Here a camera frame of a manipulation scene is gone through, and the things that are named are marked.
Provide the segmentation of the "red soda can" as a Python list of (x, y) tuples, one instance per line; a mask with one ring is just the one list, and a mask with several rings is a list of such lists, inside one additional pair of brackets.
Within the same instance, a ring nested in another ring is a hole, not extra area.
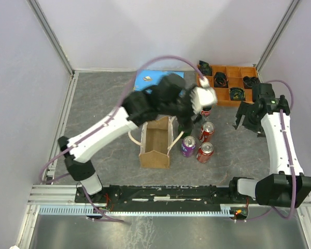
[(214, 146), (210, 142), (204, 142), (200, 145), (197, 154), (196, 159), (198, 162), (205, 163), (207, 162), (212, 154), (214, 153)]
[(201, 126), (199, 141), (201, 143), (209, 142), (215, 132), (215, 126), (212, 122), (205, 122)]

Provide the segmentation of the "canvas tote bag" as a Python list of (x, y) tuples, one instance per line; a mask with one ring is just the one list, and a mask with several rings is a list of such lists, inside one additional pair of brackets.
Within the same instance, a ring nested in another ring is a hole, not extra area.
[(142, 168), (170, 168), (170, 151), (182, 137), (174, 138), (173, 122), (176, 117), (165, 116), (156, 121), (146, 122), (142, 126), (140, 141), (128, 133), (130, 140), (139, 146), (139, 161)]

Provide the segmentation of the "purple soda can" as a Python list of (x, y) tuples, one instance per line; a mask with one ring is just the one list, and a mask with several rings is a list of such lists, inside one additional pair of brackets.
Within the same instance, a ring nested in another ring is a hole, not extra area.
[(181, 152), (185, 157), (191, 157), (196, 148), (196, 140), (192, 136), (186, 136), (182, 140)]

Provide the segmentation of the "green glass bottle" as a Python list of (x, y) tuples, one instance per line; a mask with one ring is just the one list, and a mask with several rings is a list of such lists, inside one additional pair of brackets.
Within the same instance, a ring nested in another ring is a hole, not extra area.
[(178, 125), (178, 134), (180, 135), (182, 133), (181, 139), (184, 139), (187, 136), (190, 136), (192, 133), (194, 125)]

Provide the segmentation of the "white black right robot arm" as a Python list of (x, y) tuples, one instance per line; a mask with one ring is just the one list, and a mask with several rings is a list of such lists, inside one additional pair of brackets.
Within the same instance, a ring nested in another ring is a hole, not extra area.
[(268, 82), (253, 86), (252, 103), (241, 102), (234, 128), (243, 126), (266, 138), (270, 173), (259, 181), (234, 177), (227, 190), (232, 202), (249, 196), (259, 205), (296, 209), (311, 192), (311, 177), (304, 174), (295, 154), (290, 112), (286, 97), (277, 98)]

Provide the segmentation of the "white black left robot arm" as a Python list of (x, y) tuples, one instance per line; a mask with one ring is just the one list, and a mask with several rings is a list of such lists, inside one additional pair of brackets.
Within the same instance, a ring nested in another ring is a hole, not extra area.
[(202, 96), (212, 95), (197, 85), (186, 87), (177, 74), (163, 76), (156, 85), (129, 93), (119, 106), (86, 131), (58, 139), (69, 175), (82, 185), (92, 202), (104, 197), (103, 184), (91, 158), (116, 138), (138, 129), (159, 115), (176, 117), (184, 130), (192, 127), (192, 117), (202, 109)]

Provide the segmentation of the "cola plastic bottle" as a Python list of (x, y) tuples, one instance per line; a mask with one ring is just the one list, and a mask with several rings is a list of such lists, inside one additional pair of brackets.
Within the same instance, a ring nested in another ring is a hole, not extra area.
[(209, 117), (211, 113), (212, 107), (204, 107), (199, 114), (195, 117), (193, 123), (194, 125), (203, 124), (204, 122), (207, 122), (207, 118)]

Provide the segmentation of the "rolled dark belt lower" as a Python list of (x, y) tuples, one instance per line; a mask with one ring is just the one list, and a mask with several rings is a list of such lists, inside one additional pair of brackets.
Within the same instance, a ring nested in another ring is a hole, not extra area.
[(233, 87), (230, 88), (230, 100), (231, 101), (245, 101), (246, 95), (243, 88)]

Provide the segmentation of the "rolled dark belt right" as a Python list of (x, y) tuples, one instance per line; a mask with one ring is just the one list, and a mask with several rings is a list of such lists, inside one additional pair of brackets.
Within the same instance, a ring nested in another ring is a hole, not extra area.
[(245, 89), (252, 89), (255, 85), (258, 85), (260, 83), (260, 80), (258, 77), (249, 77), (245, 76), (243, 77), (243, 85)]

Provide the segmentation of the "orange wooden compartment tray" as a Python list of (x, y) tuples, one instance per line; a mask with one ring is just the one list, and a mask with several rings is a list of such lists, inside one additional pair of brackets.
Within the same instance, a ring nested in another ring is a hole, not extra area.
[[(241, 88), (245, 94), (245, 102), (253, 103), (252, 101), (252, 89), (248, 89), (243, 81), (245, 76), (258, 77), (257, 70), (255, 67), (248, 66), (230, 66), (230, 65), (211, 65), (213, 71), (212, 76), (206, 76), (209, 80), (209, 84), (216, 91), (218, 97), (219, 106), (234, 106), (239, 107), (239, 100), (232, 100), (230, 97), (231, 88)], [(215, 74), (217, 72), (225, 73), (228, 79), (227, 87), (215, 87)]]

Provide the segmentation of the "rolled dark belt top-left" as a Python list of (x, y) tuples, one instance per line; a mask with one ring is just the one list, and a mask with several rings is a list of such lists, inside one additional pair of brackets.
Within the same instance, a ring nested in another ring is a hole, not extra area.
[(199, 70), (204, 76), (212, 76), (213, 75), (213, 69), (209, 65), (209, 63), (199, 60)]

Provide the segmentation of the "rolled dark belt middle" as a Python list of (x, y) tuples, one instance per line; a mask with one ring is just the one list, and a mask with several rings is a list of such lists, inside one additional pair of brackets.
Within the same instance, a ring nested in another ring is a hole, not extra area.
[(216, 72), (214, 75), (214, 87), (215, 88), (228, 88), (228, 78), (223, 72)]

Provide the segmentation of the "blue patterned folded cloth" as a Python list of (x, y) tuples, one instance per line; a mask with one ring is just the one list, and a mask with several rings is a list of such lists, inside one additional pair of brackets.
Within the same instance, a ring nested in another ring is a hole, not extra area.
[(135, 79), (134, 99), (169, 102), (183, 95), (186, 82), (183, 72), (143, 70)]

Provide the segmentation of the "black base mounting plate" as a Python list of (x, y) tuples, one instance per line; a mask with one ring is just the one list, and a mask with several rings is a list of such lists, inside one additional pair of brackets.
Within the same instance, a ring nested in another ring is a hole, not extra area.
[(219, 211), (222, 204), (247, 203), (247, 197), (231, 187), (207, 186), (130, 186), (110, 185), (86, 197), (82, 187), (76, 203), (102, 205), (109, 211)]

